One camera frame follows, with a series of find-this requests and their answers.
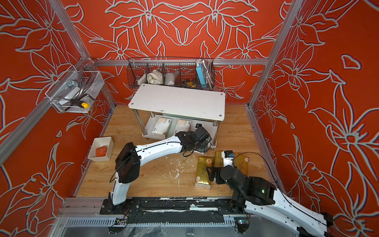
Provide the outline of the blue box in basket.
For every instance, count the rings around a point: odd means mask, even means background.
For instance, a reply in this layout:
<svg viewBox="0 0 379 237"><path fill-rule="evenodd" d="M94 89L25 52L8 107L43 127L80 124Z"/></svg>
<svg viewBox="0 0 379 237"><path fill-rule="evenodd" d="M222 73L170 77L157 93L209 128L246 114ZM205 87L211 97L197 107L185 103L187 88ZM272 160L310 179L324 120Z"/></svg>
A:
<svg viewBox="0 0 379 237"><path fill-rule="evenodd" d="M196 72L197 72L199 82L203 88L206 88L205 64L203 60L200 60L200 59L196 60L195 63L196 63Z"/></svg>

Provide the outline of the white tissue pack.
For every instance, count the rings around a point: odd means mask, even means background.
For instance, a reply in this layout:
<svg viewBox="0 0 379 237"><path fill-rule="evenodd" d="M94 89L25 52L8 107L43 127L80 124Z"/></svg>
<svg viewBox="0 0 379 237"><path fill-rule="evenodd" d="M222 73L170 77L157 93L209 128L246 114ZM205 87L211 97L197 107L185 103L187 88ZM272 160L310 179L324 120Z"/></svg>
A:
<svg viewBox="0 0 379 237"><path fill-rule="evenodd" d="M202 143L199 144L197 151L200 153L207 153L207 151L211 148L211 139L206 139Z"/></svg>
<svg viewBox="0 0 379 237"><path fill-rule="evenodd" d="M160 140L166 139L171 122L172 119L159 117L152 130L153 138Z"/></svg>
<svg viewBox="0 0 379 237"><path fill-rule="evenodd" d="M188 132L190 130L191 121L186 119L178 119L175 129L174 135L179 132Z"/></svg>

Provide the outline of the gold tissue pack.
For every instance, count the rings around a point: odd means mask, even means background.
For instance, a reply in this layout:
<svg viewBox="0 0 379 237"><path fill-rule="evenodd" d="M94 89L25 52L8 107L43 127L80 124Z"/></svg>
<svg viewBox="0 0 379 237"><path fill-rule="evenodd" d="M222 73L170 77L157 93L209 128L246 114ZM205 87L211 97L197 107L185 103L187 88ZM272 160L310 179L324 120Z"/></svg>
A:
<svg viewBox="0 0 379 237"><path fill-rule="evenodd" d="M222 157L223 152L222 151L216 151L214 154L214 167L223 167L224 166L224 160Z"/></svg>
<svg viewBox="0 0 379 237"><path fill-rule="evenodd" d="M236 153L234 159L234 167L240 170L244 175L248 175L249 158L245 155Z"/></svg>
<svg viewBox="0 0 379 237"><path fill-rule="evenodd" d="M209 157L199 157L196 170L195 187L210 189L210 180L206 168L214 164L214 159Z"/></svg>

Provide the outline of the white square tray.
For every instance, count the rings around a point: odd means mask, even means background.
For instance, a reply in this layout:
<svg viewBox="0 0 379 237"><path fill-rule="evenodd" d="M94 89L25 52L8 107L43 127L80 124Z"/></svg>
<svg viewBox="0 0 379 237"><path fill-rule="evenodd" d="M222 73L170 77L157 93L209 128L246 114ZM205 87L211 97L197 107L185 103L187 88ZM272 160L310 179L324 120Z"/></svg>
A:
<svg viewBox="0 0 379 237"><path fill-rule="evenodd" d="M88 159L93 162L106 162L111 159L114 142L111 137L100 137L93 140Z"/></svg>

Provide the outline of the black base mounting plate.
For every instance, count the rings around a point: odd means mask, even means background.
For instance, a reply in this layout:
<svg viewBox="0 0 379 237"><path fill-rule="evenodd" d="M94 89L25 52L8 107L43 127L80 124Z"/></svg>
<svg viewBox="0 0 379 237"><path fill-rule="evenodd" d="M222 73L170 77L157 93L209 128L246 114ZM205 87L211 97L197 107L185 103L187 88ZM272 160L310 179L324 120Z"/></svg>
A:
<svg viewBox="0 0 379 237"><path fill-rule="evenodd" d="M110 198L103 200L101 215L136 215L150 212L216 212L222 215L246 214L242 207L232 205L227 197L131 197L125 202L113 205Z"/></svg>

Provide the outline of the clear plastic wall bin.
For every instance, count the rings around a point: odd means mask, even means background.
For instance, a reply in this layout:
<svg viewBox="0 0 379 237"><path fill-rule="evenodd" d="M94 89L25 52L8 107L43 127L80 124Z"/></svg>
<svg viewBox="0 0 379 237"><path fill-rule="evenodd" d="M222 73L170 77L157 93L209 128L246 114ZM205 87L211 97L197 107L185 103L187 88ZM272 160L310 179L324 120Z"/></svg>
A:
<svg viewBox="0 0 379 237"><path fill-rule="evenodd" d="M103 86L104 80L99 71L70 66L56 82L52 83L45 97L58 113L69 113L65 112L65 108L72 99L88 103L90 108L87 112L80 113L87 114L94 106Z"/></svg>

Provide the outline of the white two-tier shelf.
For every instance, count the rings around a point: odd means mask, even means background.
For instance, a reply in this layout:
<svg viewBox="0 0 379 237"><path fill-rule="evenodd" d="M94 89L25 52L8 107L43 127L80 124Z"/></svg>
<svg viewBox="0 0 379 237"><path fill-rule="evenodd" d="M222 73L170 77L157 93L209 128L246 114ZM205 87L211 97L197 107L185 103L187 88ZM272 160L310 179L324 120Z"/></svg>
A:
<svg viewBox="0 0 379 237"><path fill-rule="evenodd" d="M225 119L226 95L220 91L142 84L128 104L142 129L142 136L159 140L153 129L159 118L171 119L166 137L175 134L179 119L190 121L190 131L201 124L211 136L211 148L217 146L220 122Z"/></svg>

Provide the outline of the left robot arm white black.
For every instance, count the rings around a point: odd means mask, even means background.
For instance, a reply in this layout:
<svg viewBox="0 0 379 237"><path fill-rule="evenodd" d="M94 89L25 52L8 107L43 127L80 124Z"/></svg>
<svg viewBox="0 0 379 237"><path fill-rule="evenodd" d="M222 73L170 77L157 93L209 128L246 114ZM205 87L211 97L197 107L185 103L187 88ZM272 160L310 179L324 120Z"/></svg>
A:
<svg viewBox="0 0 379 237"><path fill-rule="evenodd" d="M171 154L182 153L184 157L193 152L206 153L211 145L209 132L200 127L195 131L180 131L164 140L146 145L127 143L115 160L115 171L110 179L113 189L103 201L101 215L114 215L126 212L127 193L132 182L140 175L140 168L156 159Z"/></svg>

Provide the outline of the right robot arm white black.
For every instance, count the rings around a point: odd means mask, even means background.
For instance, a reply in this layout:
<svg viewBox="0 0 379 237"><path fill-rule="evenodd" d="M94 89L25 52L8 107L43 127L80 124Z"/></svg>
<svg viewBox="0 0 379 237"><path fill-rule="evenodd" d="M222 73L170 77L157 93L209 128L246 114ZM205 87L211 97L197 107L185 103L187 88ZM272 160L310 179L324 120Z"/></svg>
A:
<svg viewBox="0 0 379 237"><path fill-rule="evenodd" d="M269 220L297 237L330 237L334 220L327 212L312 211L283 194L260 177L244 175L233 166L206 168L216 184L226 184L233 191L221 208L229 213L255 215Z"/></svg>

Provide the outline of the white cloth roll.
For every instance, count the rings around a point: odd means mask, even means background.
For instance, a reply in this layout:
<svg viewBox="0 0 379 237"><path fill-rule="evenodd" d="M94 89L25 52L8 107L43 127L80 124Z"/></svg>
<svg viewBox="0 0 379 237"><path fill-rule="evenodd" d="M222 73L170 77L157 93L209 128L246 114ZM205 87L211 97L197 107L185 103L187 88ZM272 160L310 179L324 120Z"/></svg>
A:
<svg viewBox="0 0 379 237"><path fill-rule="evenodd" d="M162 85L163 75L158 70L153 70L147 74L147 82L152 85Z"/></svg>

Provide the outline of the white cup in basket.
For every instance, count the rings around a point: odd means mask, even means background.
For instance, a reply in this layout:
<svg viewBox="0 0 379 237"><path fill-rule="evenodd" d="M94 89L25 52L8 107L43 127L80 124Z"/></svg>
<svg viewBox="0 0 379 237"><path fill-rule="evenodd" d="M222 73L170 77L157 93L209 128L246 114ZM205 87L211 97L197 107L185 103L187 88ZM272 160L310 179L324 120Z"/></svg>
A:
<svg viewBox="0 0 379 237"><path fill-rule="evenodd" d="M175 72L175 73L169 72L169 73L165 74L164 85L165 86L174 86L178 74L179 73L177 73L177 72Z"/></svg>

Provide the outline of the orange block in tray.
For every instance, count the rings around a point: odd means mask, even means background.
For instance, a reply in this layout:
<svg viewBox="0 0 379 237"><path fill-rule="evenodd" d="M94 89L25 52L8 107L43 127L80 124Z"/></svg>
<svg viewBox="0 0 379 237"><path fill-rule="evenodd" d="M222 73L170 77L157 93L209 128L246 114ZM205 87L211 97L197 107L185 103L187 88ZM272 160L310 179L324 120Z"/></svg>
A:
<svg viewBox="0 0 379 237"><path fill-rule="evenodd" d="M108 147L101 146L95 149L95 157L105 157L107 155Z"/></svg>

